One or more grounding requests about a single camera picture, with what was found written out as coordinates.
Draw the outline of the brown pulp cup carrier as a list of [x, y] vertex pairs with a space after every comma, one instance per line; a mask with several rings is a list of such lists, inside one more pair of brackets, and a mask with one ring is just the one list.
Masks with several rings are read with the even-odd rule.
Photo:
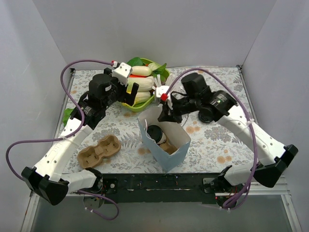
[[172, 155], [174, 152], [178, 150], [174, 145], [171, 145], [170, 143], [162, 143], [159, 145], [159, 147], [163, 151], [167, 152], [169, 155]]
[[114, 135], [107, 135], [100, 139], [96, 145], [81, 150], [77, 160], [83, 169], [94, 168], [100, 165], [103, 159], [109, 159], [121, 149], [119, 139]]

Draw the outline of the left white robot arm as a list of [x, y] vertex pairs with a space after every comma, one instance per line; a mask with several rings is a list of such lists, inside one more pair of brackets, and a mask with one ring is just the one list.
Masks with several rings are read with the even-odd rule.
[[59, 204], [69, 192], [86, 190], [98, 193], [103, 187], [102, 173], [86, 168], [74, 174], [63, 174], [71, 156], [83, 140], [106, 116], [106, 110], [114, 102], [133, 105], [139, 85], [134, 83], [127, 92], [132, 67], [121, 63], [120, 67], [93, 76], [88, 91], [84, 93], [71, 113], [67, 124], [50, 150], [32, 168], [21, 173], [27, 186], [51, 205]]

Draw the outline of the white paper bag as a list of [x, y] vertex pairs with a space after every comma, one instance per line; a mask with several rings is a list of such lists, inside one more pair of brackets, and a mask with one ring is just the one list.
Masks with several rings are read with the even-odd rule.
[[[138, 116], [138, 125], [142, 137], [142, 142], [147, 149], [150, 150], [153, 157], [160, 164], [165, 172], [171, 171], [173, 168], [181, 164], [187, 154], [191, 138], [184, 128], [174, 122], [158, 122], [158, 117], [162, 111], [162, 106], [153, 106]], [[166, 135], [168, 142], [176, 147], [176, 151], [169, 154], [155, 143], [154, 139], [146, 132], [150, 126], [156, 125], [162, 129]]]

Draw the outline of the white paper coffee cup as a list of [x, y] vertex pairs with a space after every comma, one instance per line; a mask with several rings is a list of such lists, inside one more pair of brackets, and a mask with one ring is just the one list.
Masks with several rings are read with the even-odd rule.
[[155, 142], [160, 145], [166, 142], [166, 135], [164, 133], [161, 133], [160, 135], [158, 135], [155, 139]]

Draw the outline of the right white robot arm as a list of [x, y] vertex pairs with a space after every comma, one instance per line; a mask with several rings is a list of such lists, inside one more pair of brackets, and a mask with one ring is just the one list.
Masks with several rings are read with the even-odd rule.
[[251, 151], [257, 151], [255, 171], [252, 165], [235, 167], [230, 165], [211, 181], [215, 191], [229, 192], [235, 186], [245, 183], [249, 176], [261, 185], [272, 188], [282, 173], [290, 165], [298, 148], [284, 145], [275, 140], [255, 122], [247, 120], [245, 113], [237, 101], [227, 92], [211, 91], [204, 77], [196, 72], [182, 78], [185, 94], [180, 99], [171, 93], [167, 102], [163, 103], [159, 122], [182, 122], [182, 116], [192, 112], [204, 115], [207, 121], [215, 121], [232, 132]]

